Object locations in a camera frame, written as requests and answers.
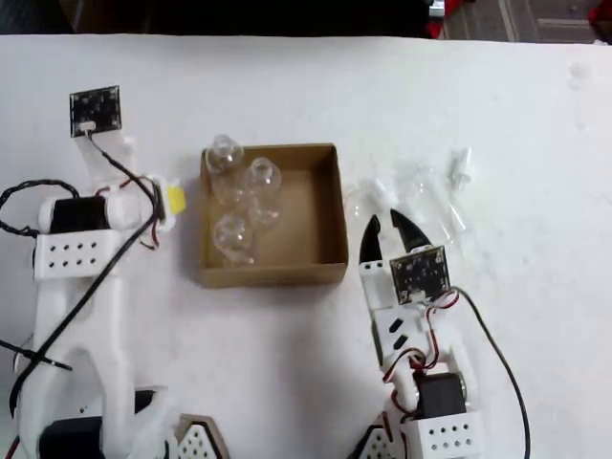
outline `wire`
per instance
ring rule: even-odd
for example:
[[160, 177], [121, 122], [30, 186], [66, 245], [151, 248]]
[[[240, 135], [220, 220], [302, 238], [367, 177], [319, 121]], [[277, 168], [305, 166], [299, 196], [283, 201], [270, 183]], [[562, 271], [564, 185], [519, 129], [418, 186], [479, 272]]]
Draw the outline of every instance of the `wire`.
[[[151, 186], [153, 188], [154, 195], [155, 195], [155, 199], [157, 201], [158, 209], [160, 209], [161, 208], [161, 197], [158, 194], [157, 188], [155, 188], [155, 183], [149, 177], [147, 177], [145, 175], [141, 175], [139, 177], [139, 179], [146, 180], [146, 181], [148, 181], [151, 184]], [[120, 183], [119, 188], [123, 189], [126, 186], [130, 185], [132, 182], [133, 182], [133, 180], [131, 178], [127, 179], [126, 181]], [[97, 189], [94, 194], [95, 194], [95, 196], [100, 196], [102, 193], [110, 191], [110, 190], [111, 190], [110, 186], [104, 186], [102, 188]], [[153, 241], [153, 244], [147, 244], [147, 243], [145, 243], [143, 241], [139, 241], [141, 246], [144, 246], [144, 247], [148, 248], [150, 251], [156, 251], [160, 247], [160, 240], [159, 240], [158, 235], [157, 235], [157, 224], [158, 224], [158, 222], [159, 222], [159, 219], [156, 220], [153, 223], [153, 226], [151, 227], [151, 240]]]
[[[448, 303], [444, 305], [438, 304], [441, 299], [447, 298], [453, 293], [455, 293], [455, 296], [451, 301], [449, 301]], [[431, 314], [435, 314], [436, 311], [438, 310], [446, 310], [446, 309], [452, 308], [455, 304], [457, 304], [457, 301], [459, 301], [459, 297], [460, 297], [459, 293], [451, 289], [445, 294], [443, 294], [443, 296], [440, 299], [434, 301], [433, 305], [429, 306], [426, 309], [425, 317], [427, 320], [427, 325], [429, 327], [429, 335], [431, 337], [431, 346], [433, 347], [433, 359], [430, 363], [428, 363], [427, 365], [423, 367], [424, 370], [430, 370], [431, 368], [436, 366], [438, 364], [438, 360], [440, 359], [440, 347], [438, 345], [438, 338], [436, 337], [436, 332], [433, 328], [433, 325], [431, 324]]]
[[478, 311], [476, 304], [473, 302], [473, 300], [468, 295], [468, 293], [465, 290], [460, 289], [459, 287], [452, 287], [452, 290], [454, 290], [455, 292], [457, 292], [459, 295], [461, 295], [463, 298], [466, 299], [471, 309], [473, 310], [474, 315], [476, 316], [476, 320], [478, 320], [478, 323], [480, 324], [480, 328], [482, 328], [483, 332], [485, 332], [485, 335], [487, 336], [489, 343], [491, 344], [493, 350], [495, 351], [495, 354], [497, 354], [497, 357], [501, 360], [501, 364], [504, 365], [504, 368], [506, 369], [506, 373], [508, 373], [508, 377], [510, 378], [510, 382], [512, 383], [513, 388], [514, 388], [514, 393], [516, 394], [516, 399], [518, 400], [518, 405], [520, 407], [520, 415], [523, 418], [523, 428], [525, 430], [524, 458], [529, 459], [531, 457], [531, 449], [532, 449], [532, 436], [531, 436], [531, 431], [529, 429], [529, 418], [527, 416], [527, 408], [525, 407], [523, 395], [520, 392], [520, 388], [518, 387], [518, 382], [516, 382], [516, 378], [514, 377], [513, 370], [508, 364], [508, 362], [506, 361], [506, 358], [504, 357], [504, 354], [501, 352], [501, 349], [499, 349], [499, 347], [497, 346], [497, 343], [493, 339], [491, 332], [487, 328], [487, 325], [485, 325], [485, 321], [483, 320], [482, 316], [480, 316], [480, 312]]
[[386, 370], [384, 375], [382, 375], [382, 381], [384, 383], [388, 383], [389, 381], [391, 381], [391, 378], [393, 378], [393, 374], [395, 373], [395, 368], [397, 367], [398, 362], [404, 356], [408, 356], [408, 359], [418, 358], [416, 361], [412, 362], [410, 365], [412, 367], [415, 367], [416, 369], [422, 368], [423, 365], [425, 364], [425, 360], [426, 360], [425, 353], [419, 348], [408, 347], [400, 353], [400, 355], [393, 361], [393, 363], [391, 363], [391, 366], [389, 366], [389, 369]]
[[[10, 344], [9, 342], [2, 341], [1, 339], [0, 339], [0, 346], [6, 349], [9, 349], [10, 351], [19, 353], [22, 356], [27, 357], [28, 359], [38, 359], [38, 356], [36, 355], [34, 351], [31, 351], [30, 349], [24, 349], [19, 346], [15, 346], [14, 344]], [[57, 368], [61, 368], [62, 370], [73, 371], [73, 367], [66, 365], [65, 363], [61, 363], [59, 361], [52, 361], [51, 359], [47, 359], [46, 357], [41, 357], [40, 360], [44, 361], [45, 363], [48, 363], [49, 365], [56, 366]]]
[[17, 448], [19, 448], [19, 436], [16, 436], [15, 439], [12, 441], [11, 447], [9, 448], [5, 459], [12, 459], [12, 457], [15, 455], [15, 452], [17, 451]]
[[398, 402], [398, 395], [399, 392], [397, 389], [393, 389], [393, 392], [391, 392], [391, 403], [398, 408], [400, 411], [402, 411], [402, 413], [404, 414], [405, 417], [411, 418], [412, 416], [414, 416], [414, 413], [411, 413], [410, 411], [408, 411], [407, 409], [405, 409], [402, 404], [400, 404], [400, 402]]
[[[26, 182], [22, 182], [21, 184], [17, 186], [12, 186], [10, 188], [7, 188], [2, 192], [2, 194], [0, 195], [0, 209], [4, 206], [4, 204], [7, 203], [9, 198], [17, 191], [22, 191], [27, 188], [34, 188], [36, 186], [61, 186], [67, 191], [70, 191], [70, 193], [73, 195], [73, 198], [78, 197], [77, 189], [74, 188], [72, 185], [69, 185], [66, 182], [63, 182], [61, 180], [53, 180], [53, 179], [27, 180]], [[33, 229], [28, 226], [22, 229], [17, 229], [16, 227], [9, 225], [3, 222], [2, 220], [0, 220], [0, 230], [4, 230], [11, 234], [16, 234], [17, 236], [29, 236], [33, 238], [36, 238], [36, 236], [40, 234], [40, 231], [38, 229]]]
[[401, 432], [402, 443], [404, 443], [404, 459], [408, 459], [408, 441], [405, 438], [405, 433]]
[[123, 164], [119, 163], [115, 159], [113, 159], [108, 153], [106, 153], [103, 149], [101, 149], [97, 143], [94, 142], [93, 136], [91, 132], [87, 133], [87, 139], [92, 143], [92, 145], [101, 153], [101, 155], [108, 161], [113, 167], [123, 172], [127, 177], [132, 179], [136, 185], [142, 190], [142, 192], [146, 195], [147, 198], [151, 201], [151, 205], [153, 206], [153, 211], [151, 212], [151, 216], [136, 229], [132, 235], [127, 238], [127, 240], [123, 243], [123, 245], [119, 248], [117, 253], [113, 255], [113, 257], [106, 264], [104, 269], [100, 272], [98, 277], [92, 282], [92, 285], [89, 286], [83, 297], [78, 301], [76, 306], [68, 313], [68, 315], [63, 318], [63, 320], [57, 325], [55, 330], [51, 333], [51, 335], [47, 338], [45, 342], [40, 346], [40, 348], [36, 351], [36, 354], [33, 356], [33, 359], [30, 361], [28, 366], [24, 369], [24, 371], [17, 377], [17, 380], [12, 387], [11, 396], [9, 399], [9, 408], [11, 410], [11, 416], [14, 417], [15, 409], [17, 408], [17, 399], [19, 397], [19, 393], [23, 388], [23, 384], [26, 379], [31, 375], [34, 369], [41, 362], [41, 359], [45, 356], [47, 351], [51, 348], [51, 346], [55, 343], [55, 341], [59, 338], [59, 336], [66, 330], [66, 327], [73, 321], [73, 319], [77, 316], [77, 314], [85, 307], [87, 301], [94, 295], [100, 284], [104, 281], [104, 279], [108, 276], [108, 274], [113, 271], [117, 263], [121, 260], [121, 258], [125, 255], [125, 253], [134, 245], [136, 241], [141, 237], [141, 235], [151, 226], [153, 223], [159, 218], [159, 208], [158, 203], [153, 196], [153, 193], [149, 191], [149, 189], [142, 183], [141, 179], [136, 177], [129, 169], [127, 169]]

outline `black cable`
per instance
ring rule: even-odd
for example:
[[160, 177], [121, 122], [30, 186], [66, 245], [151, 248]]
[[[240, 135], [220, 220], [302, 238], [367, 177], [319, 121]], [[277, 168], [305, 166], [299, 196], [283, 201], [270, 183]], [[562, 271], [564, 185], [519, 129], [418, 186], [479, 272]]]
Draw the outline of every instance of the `black cable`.
[[[7, 188], [2, 192], [2, 194], [0, 195], [0, 209], [3, 207], [4, 204], [7, 203], [9, 198], [17, 191], [21, 191], [26, 188], [34, 188], [35, 186], [61, 186], [62, 188], [70, 191], [70, 193], [73, 195], [73, 198], [78, 197], [77, 189], [74, 188], [72, 185], [69, 185], [66, 182], [63, 182], [61, 180], [53, 180], [53, 179], [27, 180], [26, 182], [22, 182], [21, 184], [17, 186], [12, 186], [10, 188]], [[29, 236], [33, 238], [35, 238], [38, 234], [40, 234], [40, 231], [38, 229], [33, 229], [28, 226], [22, 229], [17, 229], [11, 225], [8, 225], [2, 220], [0, 220], [0, 230], [4, 230], [11, 234], [16, 234], [17, 236]]]
[[478, 311], [478, 308], [476, 308], [475, 303], [473, 302], [471, 297], [468, 295], [468, 293], [465, 290], [460, 289], [459, 287], [452, 287], [451, 289], [461, 294], [461, 296], [465, 298], [466, 301], [470, 304], [471, 309], [473, 310], [474, 315], [476, 316], [476, 320], [478, 320], [480, 327], [482, 328], [483, 332], [485, 332], [485, 335], [487, 336], [487, 339], [489, 340], [489, 343], [491, 344], [493, 350], [497, 354], [497, 357], [501, 360], [501, 363], [502, 365], [504, 365], [504, 368], [506, 368], [506, 373], [508, 373], [508, 377], [510, 378], [510, 382], [513, 384], [514, 392], [516, 393], [516, 398], [518, 399], [518, 405], [520, 406], [520, 415], [523, 418], [523, 428], [525, 430], [525, 456], [524, 458], [529, 459], [531, 457], [531, 450], [532, 450], [532, 435], [529, 429], [529, 418], [527, 417], [527, 408], [525, 407], [525, 402], [523, 401], [523, 395], [520, 392], [520, 388], [518, 387], [518, 382], [516, 382], [516, 378], [514, 377], [513, 370], [508, 364], [508, 362], [506, 361], [506, 358], [501, 352], [501, 349], [499, 349], [499, 347], [497, 346], [497, 343], [493, 339], [491, 332], [487, 328], [487, 325], [485, 325], [485, 321], [483, 320], [482, 316], [480, 316], [480, 312]]
[[[10, 344], [9, 342], [3, 341], [0, 339], [0, 347], [4, 347], [5, 349], [9, 349], [12, 352], [18, 352], [22, 356], [27, 359], [34, 359], [35, 352], [30, 349], [24, 349], [23, 347], [15, 346], [14, 344]], [[41, 361], [48, 363], [49, 365], [56, 366], [57, 368], [61, 368], [62, 370], [73, 371], [73, 367], [62, 363], [60, 361], [52, 361], [51, 359], [47, 359], [46, 357], [41, 358]]]
[[134, 175], [129, 169], [127, 169], [123, 164], [114, 160], [108, 153], [102, 150], [97, 143], [94, 142], [91, 133], [87, 134], [87, 138], [90, 140], [92, 145], [102, 154], [102, 156], [108, 161], [113, 167], [123, 172], [127, 177], [129, 177], [132, 181], [136, 182], [136, 185], [144, 192], [144, 194], [151, 200], [151, 205], [153, 207], [153, 211], [151, 212], [151, 216], [139, 226], [136, 231], [132, 233], [132, 235], [123, 243], [123, 245], [119, 248], [117, 253], [110, 259], [110, 261], [106, 264], [101, 273], [96, 277], [92, 285], [87, 289], [83, 297], [78, 301], [76, 306], [72, 309], [70, 313], [57, 325], [55, 330], [51, 333], [51, 335], [47, 338], [47, 340], [40, 346], [40, 348], [36, 351], [34, 359], [30, 361], [28, 366], [24, 369], [24, 371], [17, 377], [17, 381], [15, 381], [14, 386], [12, 387], [11, 396], [9, 399], [9, 408], [11, 410], [11, 416], [14, 417], [14, 412], [17, 407], [17, 399], [19, 397], [19, 393], [23, 388], [23, 384], [26, 379], [31, 375], [36, 366], [41, 362], [41, 359], [45, 356], [47, 351], [51, 348], [54, 342], [59, 338], [59, 336], [64, 332], [66, 327], [73, 321], [73, 319], [77, 316], [77, 314], [85, 307], [87, 301], [94, 295], [100, 284], [104, 281], [106, 276], [113, 271], [117, 263], [121, 260], [121, 258], [125, 255], [125, 253], [134, 245], [136, 241], [142, 236], [142, 234], [151, 226], [153, 223], [159, 218], [159, 207], [153, 196], [153, 193], [149, 191], [149, 189], [142, 183], [141, 179], [139, 179], [136, 175]]

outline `brown cardboard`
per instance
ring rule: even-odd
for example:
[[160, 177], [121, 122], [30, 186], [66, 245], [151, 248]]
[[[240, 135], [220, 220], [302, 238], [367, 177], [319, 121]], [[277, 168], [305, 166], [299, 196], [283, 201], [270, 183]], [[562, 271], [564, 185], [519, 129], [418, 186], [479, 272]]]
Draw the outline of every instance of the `brown cardboard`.
[[256, 265], [229, 267], [211, 237], [214, 224], [228, 210], [212, 195], [203, 154], [204, 284], [219, 288], [340, 282], [348, 265], [348, 243], [336, 148], [330, 143], [245, 147], [247, 164], [260, 156], [281, 170], [282, 217], [274, 228], [256, 234]]

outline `white plastic part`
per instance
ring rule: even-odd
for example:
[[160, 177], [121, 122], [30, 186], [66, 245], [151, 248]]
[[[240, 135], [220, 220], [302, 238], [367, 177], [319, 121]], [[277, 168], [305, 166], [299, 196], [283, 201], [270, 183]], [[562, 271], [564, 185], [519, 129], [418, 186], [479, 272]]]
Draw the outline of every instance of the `white plastic part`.
[[[139, 205], [137, 218], [134, 218], [131, 210], [134, 200], [122, 197], [131, 196], [128, 190], [116, 189], [108, 194], [107, 199], [112, 203], [110, 223], [116, 228], [126, 229], [125, 233], [104, 229], [40, 234], [37, 237], [34, 278], [38, 284], [38, 298], [33, 349], [39, 348], [72, 310], [88, 283], [101, 272], [125, 237], [133, 231], [130, 227], [139, 225], [142, 218], [150, 216], [150, 204], [148, 213]], [[53, 208], [54, 200], [49, 200], [39, 212], [39, 224], [45, 231], [51, 226]], [[123, 262], [121, 260], [100, 284], [85, 308], [46, 355], [67, 364], [71, 364], [73, 356], [81, 355], [92, 364], [101, 398], [100, 442], [106, 458], [163, 458], [163, 439], [172, 437], [168, 419], [174, 417], [176, 421], [178, 415], [170, 413], [164, 396], [159, 394], [148, 408], [138, 415], [134, 413], [134, 374], [127, 348], [129, 311], [125, 284], [120, 278]], [[46, 426], [58, 419], [57, 413], [74, 412], [64, 406], [66, 401], [62, 401], [60, 406], [57, 399], [60, 388], [70, 375], [65, 370], [41, 363], [26, 379], [17, 415], [21, 443], [30, 459], [37, 457], [39, 436]], [[170, 449], [170, 457], [178, 457], [176, 441]]]
[[41, 234], [36, 238], [34, 279], [95, 276], [115, 255], [121, 242], [121, 233], [113, 229]]
[[51, 221], [54, 216], [56, 198], [46, 199], [38, 211], [38, 229], [40, 232], [47, 233], [51, 230]]
[[[93, 138], [98, 146], [115, 160], [139, 175], [136, 168], [136, 140], [134, 138], [124, 137], [120, 131], [100, 132], [94, 134]], [[110, 165], [87, 137], [77, 137], [75, 143], [87, 165], [94, 189], [125, 180], [125, 175]]]
[[[385, 267], [383, 261], [361, 263], [360, 276], [373, 327], [376, 331], [377, 347], [382, 357], [382, 372], [387, 372], [400, 354], [409, 347], [420, 349], [430, 359], [432, 346], [425, 319], [425, 305], [418, 303], [400, 305], [398, 303], [391, 273]], [[448, 320], [446, 312], [433, 315], [431, 320], [436, 331], [440, 352], [438, 362], [440, 365], [445, 365], [449, 372], [461, 375], [465, 388], [466, 407], [470, 411], [468, 414], [475, 414], [479, 405], [479, 388], [461, 334]], [[395, 365], [391, 377], [391, 382], [397, 390], [397, 401], [407, 411], [414, 411], [419, 402], [419, 391], [414, 381], [413, 372], [414, 370], [408, 364], [407, 356], [404, 356]], [[389, 416], [393, 435], [398, 437], [399, 428], [401, 428], [400, 420], [404, 414], [393, 404], [387, 404], [385, 411]], [[413, 445], [414, 440], [410, 436], [414, 434], [414, 429], [406, 433], [408, 434], [407, 442], [411, 445], [411, 449], [416, 448]], [[480, 444], [479, 436], [475, 436], [470, 442], [475, 440], [478, 440], [478, 444]], [[453, 446], [455, 446], [455, 441], [461, 442], [459, 439], [454, 439]], [[471, 445], [464, 445], [464, 447], [467, 450]], [[392, 448], [396, 454], [399, 453], [400, 446], [397, 442], [393, 442]], [[421, 453], [423, 455], [414, 455], [410, 458], [446, 458], [463, 455], [427, 455], [427, 451], [419, 452], [419, 454]]]
[[392, 459], [393, 457], [396, 456], [393, 454], [384, 428], [374, 428], [365, 441], [360, 459]]
[[127, 230], [141, 222], [139, 197], [127, 193], [113, 193], [106, 197], [106, 219], [113, 230]]
[[[74, 307], [77, 285], [65, 278], [38, 281], [34, 349]], [[103, 399], [101, 442], [109, 459], [127, 457], [134, 439], [134, 375], [127, 352], [124, 299], [124, 283], [111, 273], [90, 299], [87, 314], [73, 321], [47, 352], [50, 359], [70, 364], [71, 354], [82, 351], [96, 369]], [[38, 438], [55, 420], [55, 394], [65, 378], [64, 370], [41, 363], [26, 379], [18, 416], [19, 436], [29, 458], [37, 457]]]
[[189, 428], [179, 444], [178, 455], [181, 459], [221, 459], [212, 447], [206, 429], [199, 425]]
[[482, 423], [475, 412], [407, 421], [410, 459], [453, 459], [483, 451]]

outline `hole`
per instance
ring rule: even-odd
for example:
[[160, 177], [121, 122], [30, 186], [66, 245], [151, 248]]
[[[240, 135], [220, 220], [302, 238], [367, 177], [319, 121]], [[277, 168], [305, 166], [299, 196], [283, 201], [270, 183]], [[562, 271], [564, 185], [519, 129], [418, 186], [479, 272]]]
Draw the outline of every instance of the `hole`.
[[394, 343], [393, 343], [393, 349], [395, 349], [396, 351], [398, 349], [400, 349], [404, 343], [408, 340], [408, 337], [406, 335], [401, 335]]
[[401, 320], [400, 318], [396, 318], [394, 322], [391, 324], [391, 326], [389, 327], [389, 332], [391, 333], [397, 332], [398, 328], [400, 328], [403, 323], [404, 323], [403, 320]]

